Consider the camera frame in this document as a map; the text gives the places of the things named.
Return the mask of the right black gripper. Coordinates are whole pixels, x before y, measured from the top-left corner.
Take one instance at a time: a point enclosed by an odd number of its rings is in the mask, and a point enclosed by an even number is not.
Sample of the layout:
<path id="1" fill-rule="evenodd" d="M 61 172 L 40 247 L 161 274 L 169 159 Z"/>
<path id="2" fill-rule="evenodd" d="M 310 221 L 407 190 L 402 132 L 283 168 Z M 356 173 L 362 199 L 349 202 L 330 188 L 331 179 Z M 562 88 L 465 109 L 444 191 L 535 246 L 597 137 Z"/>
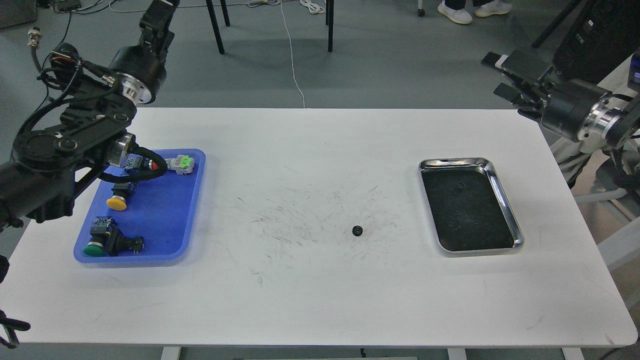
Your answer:
<path id="1" fill-rule="evenodd" d="M 611 96 L 608 89 L 580 79 L 555 85 L 553 66 L 523 50 L 488 52 L 481 64 L 510 81 L 511 85 L 499 84 L 494 95 L 512 104 L 521 116 L 540 121 L 544 129 L 573 142 L 579 140 L 594 105 Z M 549 94 L 545 88 L 551 88 Z"/>

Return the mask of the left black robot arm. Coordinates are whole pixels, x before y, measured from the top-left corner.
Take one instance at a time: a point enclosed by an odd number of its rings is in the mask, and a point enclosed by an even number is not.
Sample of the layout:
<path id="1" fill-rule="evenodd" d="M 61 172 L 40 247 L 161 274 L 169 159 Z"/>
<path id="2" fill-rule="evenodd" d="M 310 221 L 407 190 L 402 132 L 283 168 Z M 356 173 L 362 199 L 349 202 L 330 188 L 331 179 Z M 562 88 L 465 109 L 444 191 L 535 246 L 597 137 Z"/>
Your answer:
<path id="1" fill-rule="evenodd" d="M 94 180 L 145 182 L 168 166 L 128 132 L 137 107 L 152 103 L 166 79 L 170 30 L 178 0 L 153 0 L 139 21 L 136 45 L 108 66 L 80 57 L 69 43 L 50 53 L 44 84 L 60 95 L 28 116 L 1 166 L 1 227 L 23 227 L 73 214 L 75 200 Z"/>

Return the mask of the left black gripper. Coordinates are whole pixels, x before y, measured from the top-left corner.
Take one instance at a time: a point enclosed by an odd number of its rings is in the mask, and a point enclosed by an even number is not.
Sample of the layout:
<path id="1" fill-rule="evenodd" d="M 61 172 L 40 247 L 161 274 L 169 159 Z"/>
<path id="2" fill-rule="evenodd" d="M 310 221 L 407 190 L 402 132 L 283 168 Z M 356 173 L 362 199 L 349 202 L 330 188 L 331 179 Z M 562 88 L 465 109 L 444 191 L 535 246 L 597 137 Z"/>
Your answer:
<path id="1" fill-rule="evenodd" d="M 139 45 L 123 47 L 108 69 L 119 80 L 119 92 L 135 105 L 151 104 L 166 80 L 166 54 L 175 34 L 169 30 L 179 0 L 153 0 L 139 21 Z"/>

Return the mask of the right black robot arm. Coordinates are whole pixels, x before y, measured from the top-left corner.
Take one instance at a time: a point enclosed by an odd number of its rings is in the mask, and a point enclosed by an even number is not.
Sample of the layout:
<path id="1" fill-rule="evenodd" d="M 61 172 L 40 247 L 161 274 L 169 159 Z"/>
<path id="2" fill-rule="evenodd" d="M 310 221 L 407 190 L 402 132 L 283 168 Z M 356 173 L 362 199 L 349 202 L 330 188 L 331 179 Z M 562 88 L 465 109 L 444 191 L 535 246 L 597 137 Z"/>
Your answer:
<path id="1" fill-rule="evenodd" d="M 510 102 L 518 113 L 572 142 L 604 141 L 615 169 L 614 183 L 638 191 L 639 176 L 625 171 L 622 148 L 639 137 L 639 98 L 622 96 L 624 108 L 612 106 L 617 96 L 582 79 L 567 79 L 559 70 L 521 50 L 487 53 L 482 64 L 502 73 L 510 84 L 499 84 L 494 94 Z"/>

